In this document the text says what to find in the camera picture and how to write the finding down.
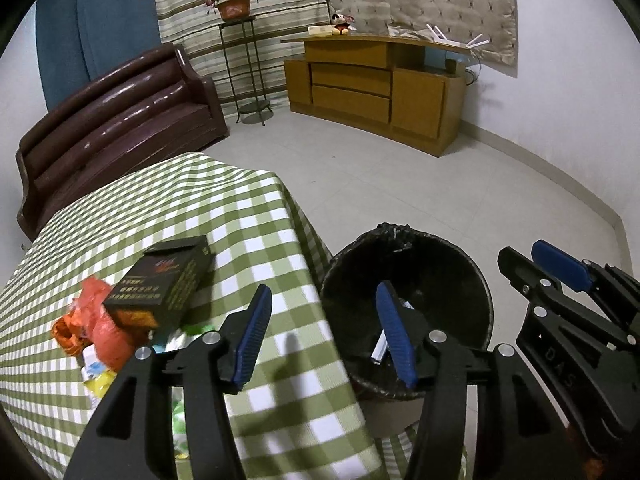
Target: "floor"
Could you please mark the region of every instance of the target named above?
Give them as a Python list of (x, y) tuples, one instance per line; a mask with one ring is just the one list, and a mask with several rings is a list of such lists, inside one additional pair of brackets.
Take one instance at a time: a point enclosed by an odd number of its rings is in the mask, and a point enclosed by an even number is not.
[[(529, 254), (532, 243), (544, 238), (577, 258), (620, 264), (610, 224), (548, 178), (468, 137), (436, 158), (281, 107), (266, 126), (233, 124), (230, 137), (206, 153), (234, 166), (274, 171), (334, 254), (380, 222), (409, 224), (461, 247), (491, 290), (490, 348), (514, 344), (527, 307), (498, 272), (501, 248)], [(568, 293), (597, 310), (585, 294)], [(420, 413), (420, 401), (362, 407), (374, 436), (398, 433)], [(476, 421), (470, 388), (466, 444), (471, 460)]]

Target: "baseboard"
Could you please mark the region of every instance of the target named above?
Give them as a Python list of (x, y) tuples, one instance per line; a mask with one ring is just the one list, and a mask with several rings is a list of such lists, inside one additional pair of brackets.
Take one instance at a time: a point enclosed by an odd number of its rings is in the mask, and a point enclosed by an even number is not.
[(572, 176), (565, 173), (563, 170), (556, 168), (550, 162), (547, 162), (544, 158), (531, 153), (522, 146), (517, 145), (511, 140), (500, 137), (489, 130), (485, 130), (480, 126), (469, 123), (468, 121), (460, 121), (460, 133), (465, 134), (473, 139), (479, 140), (483, 144), (491, 146), (499, 152), (503, 152), (512, 158), (526, 164), (530, 168), (536, 170), (538, 173), (543, 174), (549, 180), (558, 184), (578, 200), (584, 202), (587, 206), (593, 209), (597, 214), (605, 219), (612, 225), (615, 233), (618, 246), (620, 247), (620, 266), (622, 270), (633, 275), (633, 266), (631, 263), (631, 252), (629, 250), (629, 244), (626, 240), (625, 226), (620, 218), (620, 215), (616, 213), (609, 205), (604, 203), (602, 199), (597, 197), (593, 192), (588, 190), (580, 182), (575, 180)]

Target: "black garbage bag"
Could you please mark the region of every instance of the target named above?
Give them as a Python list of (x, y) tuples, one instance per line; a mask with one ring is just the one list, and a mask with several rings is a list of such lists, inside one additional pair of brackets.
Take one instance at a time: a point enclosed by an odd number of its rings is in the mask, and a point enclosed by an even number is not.
[(382, 280), (390, 280), (398, 296), (423, 313), (433, 329), (467, 346), (489, 345), (494, 307), (484, 276), (468, 254), (409, 226), (380, 224), (332, 258), (320, 291), (347, 373), (369, 396), (424, 396), (398, 380), (389, 352), (379, 365), (371, 361), (382, 332), (374, 302)]

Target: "white and green gingham cloth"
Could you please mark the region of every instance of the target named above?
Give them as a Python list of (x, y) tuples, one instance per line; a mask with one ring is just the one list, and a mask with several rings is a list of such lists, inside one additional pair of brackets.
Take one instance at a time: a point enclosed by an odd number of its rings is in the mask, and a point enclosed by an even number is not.
[[(62, 478), (90, 416), (78, 362), (49, 333), (81, 281), (94, 274), (116, 283), (152, 244), (202, 234), (216, 258), (194, 294), (194, 315), (220, 327), (258, 284), (273, 291), (252, 379), (226, 396), (247, 477), (400, 478), (407, 455), (398, 450), (410, 452), (411, 435), (370, 438), (319, 303), (327, 248), (276, 175), (199, 153), (123, 177), (58, 212), (2, 290), (0, 402), (37, 462)], [(180, 404), (174, 441), (184, 451), (179, 412)]]

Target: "sofa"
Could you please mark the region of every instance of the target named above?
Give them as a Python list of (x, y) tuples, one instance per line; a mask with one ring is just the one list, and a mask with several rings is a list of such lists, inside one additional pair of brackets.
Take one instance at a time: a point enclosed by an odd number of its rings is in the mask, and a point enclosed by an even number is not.
[(20, 140), (17, 220), (35, 239), (60, 209), (114, 180), (228, 136), (211, 78), (165, 43), (67, 98)]

